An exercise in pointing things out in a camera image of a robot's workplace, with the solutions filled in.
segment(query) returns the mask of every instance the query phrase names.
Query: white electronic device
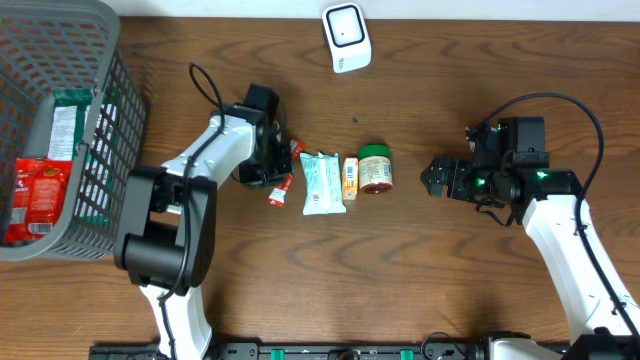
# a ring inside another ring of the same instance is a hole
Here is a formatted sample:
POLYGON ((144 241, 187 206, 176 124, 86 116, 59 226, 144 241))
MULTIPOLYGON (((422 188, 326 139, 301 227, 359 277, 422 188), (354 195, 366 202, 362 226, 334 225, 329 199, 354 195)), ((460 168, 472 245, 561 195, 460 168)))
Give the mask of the white electronic device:
POLYGON ((343 73, 371 62, 371 40, 360 7, 344 3, 322 14, 325 39, 333 60, 333 71, 343 73))

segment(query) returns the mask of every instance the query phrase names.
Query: tabletop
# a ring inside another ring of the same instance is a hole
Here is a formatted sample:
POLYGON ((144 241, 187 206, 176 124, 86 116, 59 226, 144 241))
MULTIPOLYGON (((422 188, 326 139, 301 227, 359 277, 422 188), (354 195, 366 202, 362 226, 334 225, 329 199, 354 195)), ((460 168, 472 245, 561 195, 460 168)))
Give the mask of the tabletop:
MULTIPOLYGON (((466 126, 540 91, 575 96, 600 118, 606 152, 588 201, 609 256, 640 296, 639 24, 367 25, 371 64, 334 74, 319 20, 122 19, 119 46, 150 108, 144 164, 180 154, 214 110, 191 83, 190 62, 209 71, 225 102, 240 101, 252 82, 272 87, 286 102, 288 133, 313 154, 391 148, 393 190, 360 194, 346 214, 302 215, 300 164, 284 208, 267 204, 269 189, 224 183, 202 285, 219 339, 411 343, 433 331, 512 330, 568 341, 560 300, 523 228, 431 198, 419 181, 435 155, 470 157, 466 126)), ((503 115, 544 116, 551 166, 584 181, 597 139, 577 107, 540 99, 503 115)), ((110 258, 2 263, 0 293, 2 359, 86 359, 94 344, 158 337, 146 298, 110 258)))

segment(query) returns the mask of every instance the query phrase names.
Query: light blue package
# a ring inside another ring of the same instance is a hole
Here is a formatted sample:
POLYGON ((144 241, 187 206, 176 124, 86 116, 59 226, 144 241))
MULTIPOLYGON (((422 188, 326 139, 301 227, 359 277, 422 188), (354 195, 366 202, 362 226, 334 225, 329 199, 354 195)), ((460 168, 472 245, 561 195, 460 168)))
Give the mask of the light blue package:
POLYGON ((338 154, 318 156, 300 154, 304 177, 307 179, 307 200, 303 215, 340 214, 347 212, 342 203, 340 159, 338 154))

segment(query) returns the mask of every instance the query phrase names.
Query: green lid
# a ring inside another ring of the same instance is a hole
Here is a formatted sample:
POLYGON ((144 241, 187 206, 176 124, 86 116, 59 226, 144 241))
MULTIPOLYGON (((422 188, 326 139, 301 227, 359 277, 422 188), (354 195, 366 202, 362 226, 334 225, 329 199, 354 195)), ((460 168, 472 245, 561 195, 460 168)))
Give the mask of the green lid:
POLYGON ((384 156, 391 159, 391 151, 386 145, 367 145, 358 151, 358 160, 369 156, 384 156))

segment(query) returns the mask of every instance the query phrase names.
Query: red packet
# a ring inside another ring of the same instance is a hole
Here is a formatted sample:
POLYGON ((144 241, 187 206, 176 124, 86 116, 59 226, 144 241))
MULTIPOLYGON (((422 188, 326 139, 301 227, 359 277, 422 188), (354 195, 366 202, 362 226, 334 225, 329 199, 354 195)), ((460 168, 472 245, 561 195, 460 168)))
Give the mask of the red packet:
MULTIPOLYGON (((305 143, 303 143, 302 141, 297 139, 291 139, 291 158, 293 160, 299 158, 300 153, 303 152, 304 149, 306 148, 307 148, 307 145, 305 145, 305 143)), ((267 202, 270 205, 283 207, 284 197, 285 195, 287 195, 287 191, 289 190, 289 187, 291 186, 292 182, 293 182, 293 175, 288 174, 285 180, 285 183, 278 185, 273 189, 273 191, 271 192, 271 195, 269 195, 269 198, 267 199, 267 202)))
POLYGON ((72 161, 17 159, 8 243, 43 238, 64 205, 72 161))

